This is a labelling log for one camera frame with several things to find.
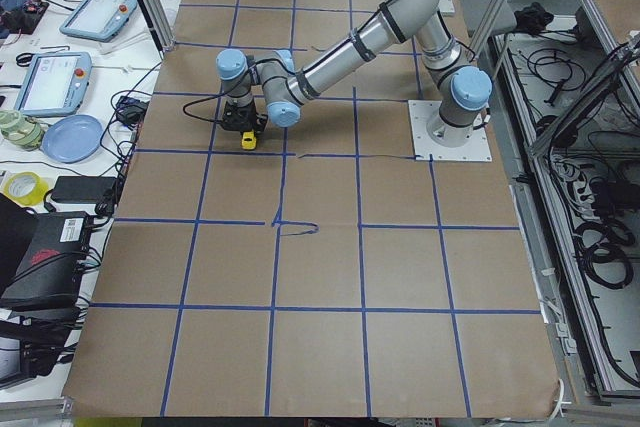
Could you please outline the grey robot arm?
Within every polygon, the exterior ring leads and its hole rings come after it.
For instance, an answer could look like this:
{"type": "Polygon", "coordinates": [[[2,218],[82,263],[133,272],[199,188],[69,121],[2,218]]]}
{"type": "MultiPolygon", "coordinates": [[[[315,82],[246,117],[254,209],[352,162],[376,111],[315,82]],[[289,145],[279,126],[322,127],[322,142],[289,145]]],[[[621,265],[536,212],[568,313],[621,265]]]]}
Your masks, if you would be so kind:
{"type": "Polygon", "coordinates": [[[437,17],[438,4],[439,0],[384,0],[364,23],[299,69],[287,50],[258,56],[223,50],[216,58],[225,95],[218,123],[242,134],[258,134],[267,122],[282,128],[294,125],[304,104],[390,46],[416,36],[437,17]]]}
{"type": "Polygon", "coordinates": [[[423,64],[442,97],[438,111],[427,121],[427,133],[444,147],[462,147],[472,136],[474,121],[488,106],[492,81],[466,59],[439,10],[417,32],[416,40],[423,64]]]}

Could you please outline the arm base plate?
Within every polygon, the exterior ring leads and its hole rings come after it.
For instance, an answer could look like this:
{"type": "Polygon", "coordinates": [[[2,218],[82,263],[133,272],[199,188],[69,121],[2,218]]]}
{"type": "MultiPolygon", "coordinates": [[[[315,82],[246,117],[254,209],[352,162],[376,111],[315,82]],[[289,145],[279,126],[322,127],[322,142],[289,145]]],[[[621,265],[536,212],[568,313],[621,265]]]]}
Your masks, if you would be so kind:
{"type": "Polygon", "coordinates": [[[482,116],[471,126],[452,127],[439,115],[440,101],[409,100],[414,157],[434,162],[491,162],[492,155],[482,116]]]}

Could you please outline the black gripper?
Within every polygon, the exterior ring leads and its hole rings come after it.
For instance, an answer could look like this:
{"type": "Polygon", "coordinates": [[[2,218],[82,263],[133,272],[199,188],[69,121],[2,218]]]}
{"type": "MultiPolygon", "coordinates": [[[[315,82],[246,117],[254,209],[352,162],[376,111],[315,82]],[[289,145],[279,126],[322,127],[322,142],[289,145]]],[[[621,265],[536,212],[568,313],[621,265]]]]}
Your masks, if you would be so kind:
{"type": "Polygon", "coordinates": [[[221,127],[226,131],[253,131],[261,134],[266,127],[266,116],[257,112],[254,100],[242,106],[227,101],[221,117],[221,127]]]}

